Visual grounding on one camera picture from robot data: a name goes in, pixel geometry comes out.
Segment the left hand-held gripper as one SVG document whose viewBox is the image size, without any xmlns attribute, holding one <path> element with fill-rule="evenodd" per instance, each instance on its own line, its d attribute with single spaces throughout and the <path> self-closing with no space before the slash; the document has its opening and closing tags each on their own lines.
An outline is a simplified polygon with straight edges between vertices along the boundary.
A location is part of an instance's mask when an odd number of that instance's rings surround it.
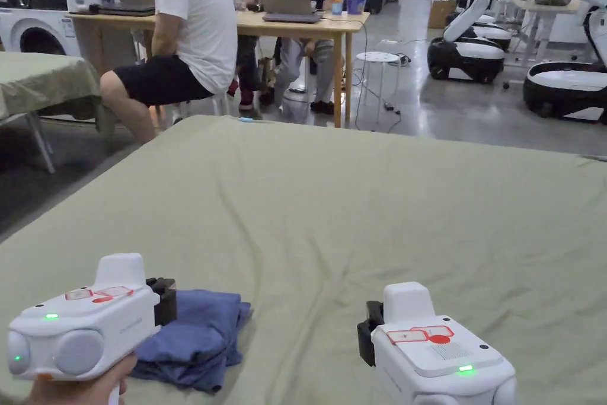
<svg viewBox="0 0 607 405">
<path fill-rule="evenodd" d="M 172 278 L 147 278 L 138 253 L 100 259 L 94 283 L 23 311 L 8 327 L 8 369 L 18 380 L 90 380 L 177 317 Z"/>
</svg>

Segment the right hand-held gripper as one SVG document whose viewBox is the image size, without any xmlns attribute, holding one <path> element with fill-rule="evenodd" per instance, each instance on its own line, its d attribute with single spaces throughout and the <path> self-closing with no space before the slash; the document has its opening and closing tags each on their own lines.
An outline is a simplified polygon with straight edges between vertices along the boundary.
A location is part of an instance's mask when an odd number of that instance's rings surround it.
<svg viewBox="0 0 607 405">
<path fill-rule="evenodd" d="M 384 287 L 357 325 L 359 355 L 396 404 L 515 404 L 513 365 L 418 282 Z"/>
</svg>

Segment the person's left hand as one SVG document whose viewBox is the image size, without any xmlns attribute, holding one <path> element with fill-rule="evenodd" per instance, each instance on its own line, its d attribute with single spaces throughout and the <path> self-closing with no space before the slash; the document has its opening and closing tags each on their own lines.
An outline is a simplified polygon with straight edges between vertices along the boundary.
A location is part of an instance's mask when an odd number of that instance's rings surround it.
<svg viewBox="0 0 607 405">
<path fill-rule="evenodd" d="M 35 380 L 26 404 L 108 404 L 112 390 L 119 387 L 119 404 L 124 404 L 127 379 L 137 361 L 130 353 L 103 375 L 81 382 Z"/>
</svg>

